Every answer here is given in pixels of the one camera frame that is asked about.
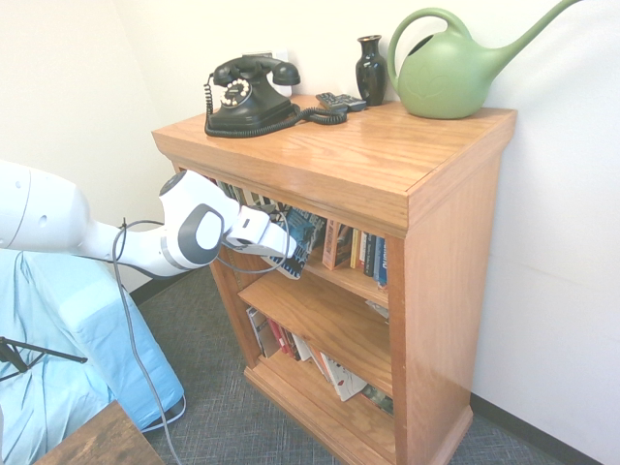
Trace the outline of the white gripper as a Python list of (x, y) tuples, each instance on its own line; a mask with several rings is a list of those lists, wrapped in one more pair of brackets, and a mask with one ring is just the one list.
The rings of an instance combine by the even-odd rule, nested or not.
[(224, 243), (240, 253), (286, 259), (293, 256), (296, 247), (295, 239), (267, 213), (245, 205), (224, 234)]

